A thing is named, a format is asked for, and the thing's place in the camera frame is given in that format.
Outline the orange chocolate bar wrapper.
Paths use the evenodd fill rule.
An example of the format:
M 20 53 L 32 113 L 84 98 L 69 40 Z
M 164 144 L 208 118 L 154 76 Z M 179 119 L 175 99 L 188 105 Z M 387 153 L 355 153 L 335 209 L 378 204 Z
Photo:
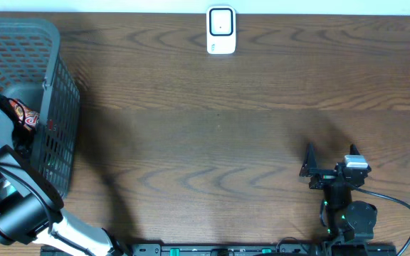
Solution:
M 9 102 L 13 107 L 20 123 L 28 130 L 35 130 L 38 125 L 40 114 L 27 105 L 20 99 L 9 98 Z

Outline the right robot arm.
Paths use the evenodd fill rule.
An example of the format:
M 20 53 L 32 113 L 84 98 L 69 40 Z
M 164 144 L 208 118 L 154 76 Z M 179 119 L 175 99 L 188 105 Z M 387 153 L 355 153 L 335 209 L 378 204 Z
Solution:
M 377 208 L 354 201 L 352 191 L 364 185 L 371 171 L 367 160 L 351 145 L 349 153 L 333 169 L 318 166 L 311 143 L 307 145 L 299 176 L 309 177 L 309 188 L 324 192 L 320 221 L 329 237 L 310 247 L 309 255 L 368 255 L 367 242 L 374 237 Z

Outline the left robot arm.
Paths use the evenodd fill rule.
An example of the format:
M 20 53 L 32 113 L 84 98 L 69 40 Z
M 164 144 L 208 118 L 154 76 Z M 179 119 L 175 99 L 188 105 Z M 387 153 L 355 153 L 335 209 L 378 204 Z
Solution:
M 38 244 L 42 255 L 131 255 L 108 231 L 64 210 L 57 190 L 20 153 L 34 136 L 23 105 L 0 95 L 0 243 Z

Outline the grey plastic mesh basket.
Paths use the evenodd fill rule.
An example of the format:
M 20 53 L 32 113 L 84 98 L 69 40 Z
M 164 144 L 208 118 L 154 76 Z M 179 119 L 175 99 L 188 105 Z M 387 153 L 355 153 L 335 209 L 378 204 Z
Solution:
M 80 114 L 80 93 L 49 21 L 0 18 L 0 95 L 39 114 L 31 165 L 66 197 Z

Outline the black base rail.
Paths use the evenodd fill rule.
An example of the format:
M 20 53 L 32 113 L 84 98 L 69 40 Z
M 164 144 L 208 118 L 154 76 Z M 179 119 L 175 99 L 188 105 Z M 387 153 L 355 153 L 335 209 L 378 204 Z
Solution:
M 369 255 L 394 256 L 397 254 L 393 245 L 334 245 L 330 250 L 323 250 L 317 245 L 300 245 L 293 242 L 278 246 L 269 245 L 159 245 L 134 244 L 130 246 L 134 256 L 251 256 L 251 255 Z

